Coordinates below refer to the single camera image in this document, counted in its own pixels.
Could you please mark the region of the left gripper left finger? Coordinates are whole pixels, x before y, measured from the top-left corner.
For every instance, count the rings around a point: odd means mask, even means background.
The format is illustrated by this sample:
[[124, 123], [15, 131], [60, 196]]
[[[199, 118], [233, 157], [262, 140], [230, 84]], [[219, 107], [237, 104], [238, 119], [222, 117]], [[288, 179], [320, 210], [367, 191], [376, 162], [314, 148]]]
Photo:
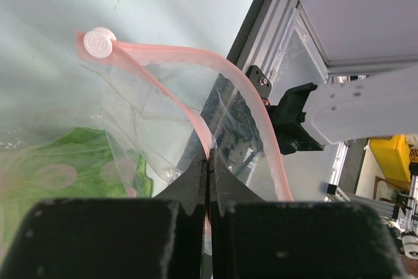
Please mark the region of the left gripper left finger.
[[59, 198], [25, 215], [2, 278], [199, 278], [208, 158], [151, 199]]

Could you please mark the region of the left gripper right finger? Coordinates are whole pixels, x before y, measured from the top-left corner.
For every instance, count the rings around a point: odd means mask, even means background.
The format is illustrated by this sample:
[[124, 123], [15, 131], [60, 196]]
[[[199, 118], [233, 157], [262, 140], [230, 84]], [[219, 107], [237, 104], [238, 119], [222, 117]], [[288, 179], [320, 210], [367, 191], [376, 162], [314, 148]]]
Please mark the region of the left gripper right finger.
[[214, 278], [406, 278], [388, 229], [352, 202], [268, 202], [208, 160]]

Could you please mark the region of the green fake lettuce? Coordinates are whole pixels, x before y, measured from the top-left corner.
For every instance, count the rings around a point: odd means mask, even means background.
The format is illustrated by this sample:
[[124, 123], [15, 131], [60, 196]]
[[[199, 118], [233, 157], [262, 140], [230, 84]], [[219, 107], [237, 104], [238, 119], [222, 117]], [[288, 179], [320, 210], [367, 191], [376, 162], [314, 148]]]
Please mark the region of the green fake lettuce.
[[151, 197], [146, 170], [138, 153], [116, 159], [104, 131], [80, 127], [43, 146], [1, 152], [1, 248], [42, 199]]

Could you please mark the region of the clear zip top bag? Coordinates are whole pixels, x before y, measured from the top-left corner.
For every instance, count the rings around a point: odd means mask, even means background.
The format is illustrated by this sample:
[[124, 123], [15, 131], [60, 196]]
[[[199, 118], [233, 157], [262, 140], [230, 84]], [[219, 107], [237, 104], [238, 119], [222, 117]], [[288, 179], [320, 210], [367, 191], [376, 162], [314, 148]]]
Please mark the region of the clear zip top bag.
[[219, 150], [202, 117], [217, 79], [232, 84], [241, 102], [236, 114], [220, 102], [211, 105], [227, 117], [221, 131], [259, 151], [251, 179], [237, 178], [267, 201], [290, 201], [267, 110], [240, 69], [207, 50], [121, 42], [103, 28], [78, 31], [63, 48], [1, 45], [1, 152], [43, 146], [77, 127], [102, 130], [114, 158], [134, 151], [146, 160], [155, 197], [196, 152]]

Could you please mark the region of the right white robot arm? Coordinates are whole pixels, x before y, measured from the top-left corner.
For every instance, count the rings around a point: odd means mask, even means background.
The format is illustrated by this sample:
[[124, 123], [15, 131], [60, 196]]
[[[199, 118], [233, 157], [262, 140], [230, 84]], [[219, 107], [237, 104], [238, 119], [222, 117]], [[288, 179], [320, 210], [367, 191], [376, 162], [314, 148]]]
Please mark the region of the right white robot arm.
[[267, 108], [283, 155], [347, 140], [417, 133], [417, 67], [344, 84], [308, 83]]

